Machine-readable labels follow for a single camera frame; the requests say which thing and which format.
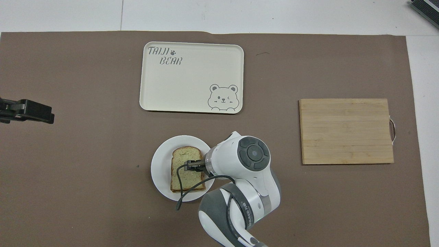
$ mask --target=white table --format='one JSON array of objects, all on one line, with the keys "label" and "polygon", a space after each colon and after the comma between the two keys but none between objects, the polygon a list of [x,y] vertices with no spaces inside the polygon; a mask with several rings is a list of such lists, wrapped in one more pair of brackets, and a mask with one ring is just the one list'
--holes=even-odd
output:
[{"label": "white table", "polygon": [[407,36],[425,201],[439,247],[439,30],[407,0],[1,0],[0,32],[207,31]]}]

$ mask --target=bear face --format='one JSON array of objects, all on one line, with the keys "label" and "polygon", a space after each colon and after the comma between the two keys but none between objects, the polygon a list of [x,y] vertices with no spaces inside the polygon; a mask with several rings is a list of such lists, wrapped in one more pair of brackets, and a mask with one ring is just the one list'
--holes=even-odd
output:
[{"label": "bear face", "polygon": [[229,87],[219,87],[216,84],[210,86],[210,97],[208,105],[210,108],[218,110],[235,110],[239,105],[239,100],[236,95],[238,87],[230,85]]}]

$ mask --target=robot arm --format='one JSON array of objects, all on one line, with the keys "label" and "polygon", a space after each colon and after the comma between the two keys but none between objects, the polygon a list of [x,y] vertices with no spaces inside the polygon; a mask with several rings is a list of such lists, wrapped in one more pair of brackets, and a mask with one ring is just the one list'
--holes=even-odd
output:
[{"label": "robot arm", "polygon": [[266,246],[247,230],[280,204],[281,190],[270,161],[265,143],[237,132],[205,155],[208,174],[235,179],[235,184],[205,194],[198,210],[203,229],[222,245]]},{"label": "robot arm", "polygon": [[251,204],[237,185],[225,184],[203,196],[198,216],[203,229],[226,247],[263,247],[266,245],[247,232],[255,215],[263,214],[263,208],[253,211]]}]

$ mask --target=toast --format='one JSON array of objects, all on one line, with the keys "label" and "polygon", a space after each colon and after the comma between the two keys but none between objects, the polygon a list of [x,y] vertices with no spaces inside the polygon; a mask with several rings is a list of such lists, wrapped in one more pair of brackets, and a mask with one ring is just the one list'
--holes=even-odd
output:
[{"label": "toast", "polygon": [[[195,147],[185,146],[174,150],[174,152],[172,153],[172,162],[171,162],[171,191],[172,192],[174,193],[180,192],[180,184],[178,182],[178,177],[177,177],[177,168],[183,165],[184,162],[187,160],[201,160],[202,158],[203,155],[201,154],[201,151]],[[204,179],[204,172],[185,171],[184,168],[181,168],[178,171],[178,173],[181,178],[183,191],[187,191],[196,183],[201,182]],[[206,186],[203,183],[197,186],[194,189],[194,191],[205,190],[205,189]]]}]

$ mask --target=wooden cutting board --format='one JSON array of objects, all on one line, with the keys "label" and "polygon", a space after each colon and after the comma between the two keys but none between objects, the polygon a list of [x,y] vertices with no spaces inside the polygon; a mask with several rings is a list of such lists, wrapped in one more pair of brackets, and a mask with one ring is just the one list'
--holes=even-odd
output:
[{"label": "wooden cutting board", "polygon": [[303,164],[393,163],[385,98],[301,99]]}]

